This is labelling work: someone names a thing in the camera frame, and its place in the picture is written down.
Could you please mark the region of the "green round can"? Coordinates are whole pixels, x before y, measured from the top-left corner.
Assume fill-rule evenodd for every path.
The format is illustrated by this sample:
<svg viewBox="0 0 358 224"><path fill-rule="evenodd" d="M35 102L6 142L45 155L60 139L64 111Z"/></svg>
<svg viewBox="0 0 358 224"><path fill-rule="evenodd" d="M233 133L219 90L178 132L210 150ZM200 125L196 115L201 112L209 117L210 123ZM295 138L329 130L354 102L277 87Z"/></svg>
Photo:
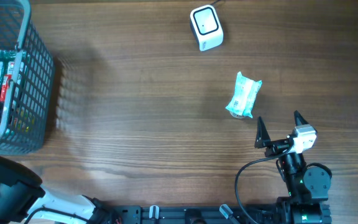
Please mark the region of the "green round can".
<svg viewBox="0 0 358 224"><path fill-rule="evenodd" d="M233 117L236 118L236 119L244 119L244 118L245 118L245 116L235 114L235 113L233 113L233 112L231 112L231 111L230 111L230 114L231 114L231 116L233 116Z"/></svg>

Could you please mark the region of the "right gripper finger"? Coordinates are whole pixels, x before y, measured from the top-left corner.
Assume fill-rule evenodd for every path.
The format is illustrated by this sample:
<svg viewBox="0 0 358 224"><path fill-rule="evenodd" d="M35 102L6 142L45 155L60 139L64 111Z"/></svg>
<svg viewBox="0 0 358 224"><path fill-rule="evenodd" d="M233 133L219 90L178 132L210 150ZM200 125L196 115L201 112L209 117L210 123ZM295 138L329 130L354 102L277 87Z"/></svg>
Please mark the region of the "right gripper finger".
<svg viewBox="0 0 358 224"><path fill-rule="evenodd" d="M267 128L265 127L265 123L261 116L257 119L257 134L255 137L255 148L264 148L269 147L271 145L271 138L269 136L269 133L267 131Z"/></svg>
<svg viewBox="0 0 358 224"><path fill-rule="evenodd" d="M300 112L298 110L295 110L293 114L294 114L294 119L295 119L295 126L309 124L309 122L307 122L307 120L304 119L304 117L302 117L302 115L300 114Z"/></svg>

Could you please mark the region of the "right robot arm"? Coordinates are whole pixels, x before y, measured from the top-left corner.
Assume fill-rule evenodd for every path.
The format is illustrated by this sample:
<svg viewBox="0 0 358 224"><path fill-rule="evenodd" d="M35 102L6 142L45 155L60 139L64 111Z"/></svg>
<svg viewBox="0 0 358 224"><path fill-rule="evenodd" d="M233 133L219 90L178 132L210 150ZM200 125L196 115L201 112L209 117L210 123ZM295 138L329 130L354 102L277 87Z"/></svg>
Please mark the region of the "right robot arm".
<svg viewBox="0 0 358 224"><path fill-rule="evenodd" d="M280 140L271 140L264 121L258 117L255 147L264 148L266 158L276 158L276 166L284 181L287 197L279 197L269 206L273 212L270 223L331 223L328 191L332 172L320 163L306 163L304 151L311 149L318 132L302 115L294 112L295 127Z"/></svg>

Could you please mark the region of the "teal wet wipes pack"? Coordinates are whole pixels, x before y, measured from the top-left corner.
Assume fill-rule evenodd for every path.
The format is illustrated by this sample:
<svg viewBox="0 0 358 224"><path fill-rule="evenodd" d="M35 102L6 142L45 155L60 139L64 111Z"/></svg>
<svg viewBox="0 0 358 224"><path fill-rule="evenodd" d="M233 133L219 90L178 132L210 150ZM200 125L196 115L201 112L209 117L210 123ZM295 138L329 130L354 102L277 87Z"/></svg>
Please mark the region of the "teal wet wipes pack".
<svg viewBox="0 0 358 224"><path fill-rule="evenodd" d="M262 80L254 81L237 73L234 94L226 106L228 111L238 115L253 118L252 109L256 101L257 94L262 87Z"/></svg>

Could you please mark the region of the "red snack stick packet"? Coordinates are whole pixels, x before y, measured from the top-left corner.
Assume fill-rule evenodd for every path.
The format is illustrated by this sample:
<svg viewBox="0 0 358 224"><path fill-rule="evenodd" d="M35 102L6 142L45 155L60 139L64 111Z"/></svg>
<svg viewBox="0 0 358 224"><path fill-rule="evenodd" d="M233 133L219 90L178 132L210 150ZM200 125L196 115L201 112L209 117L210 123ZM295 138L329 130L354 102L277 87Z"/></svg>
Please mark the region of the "red snack stick packet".
<svg viewBox="0 0 358 224"><path fill-rule="evenodd" d="M7 89L9 87L9 80L12 78L14 70L14 61L7 63L6 74L4 75L1 87L0 101L5 102Z"/></svg>

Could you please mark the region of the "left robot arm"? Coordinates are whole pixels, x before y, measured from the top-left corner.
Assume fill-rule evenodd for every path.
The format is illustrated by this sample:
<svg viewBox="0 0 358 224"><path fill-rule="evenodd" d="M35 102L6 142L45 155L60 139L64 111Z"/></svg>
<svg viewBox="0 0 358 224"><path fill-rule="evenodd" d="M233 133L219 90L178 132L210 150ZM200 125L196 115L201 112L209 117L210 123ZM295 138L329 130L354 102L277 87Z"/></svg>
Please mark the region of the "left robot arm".
<svg viewBox="0 0 358 224"><path fill-rule="evenodd" d="M96 198L49 190L20 163L0 156L0 223L33 219L55 223L122 223L120 214Z"/></svg>

